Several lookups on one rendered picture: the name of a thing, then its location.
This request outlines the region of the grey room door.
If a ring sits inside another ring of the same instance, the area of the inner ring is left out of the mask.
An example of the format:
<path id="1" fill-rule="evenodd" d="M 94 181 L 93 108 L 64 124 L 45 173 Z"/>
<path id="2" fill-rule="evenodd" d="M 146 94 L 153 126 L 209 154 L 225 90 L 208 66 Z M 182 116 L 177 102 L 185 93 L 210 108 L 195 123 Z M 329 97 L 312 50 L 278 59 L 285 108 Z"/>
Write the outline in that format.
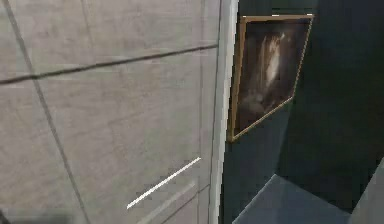
<path id="1" fill-rule="evenodd" d="M 0 0 L 0 224 L 219 224 L 236 12 Z"/>

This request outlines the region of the gold framed dark painting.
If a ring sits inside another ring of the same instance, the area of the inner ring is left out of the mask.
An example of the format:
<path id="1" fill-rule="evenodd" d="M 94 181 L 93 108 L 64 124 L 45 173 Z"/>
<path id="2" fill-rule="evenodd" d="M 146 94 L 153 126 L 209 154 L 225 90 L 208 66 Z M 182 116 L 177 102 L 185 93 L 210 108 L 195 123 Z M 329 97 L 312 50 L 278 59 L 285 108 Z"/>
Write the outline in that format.
<path id="1" fill-rule="evenodd" d="M 229 142 L 295 96 L 313 20 L 312 14 L 239 18 L 228 112 Z"/>

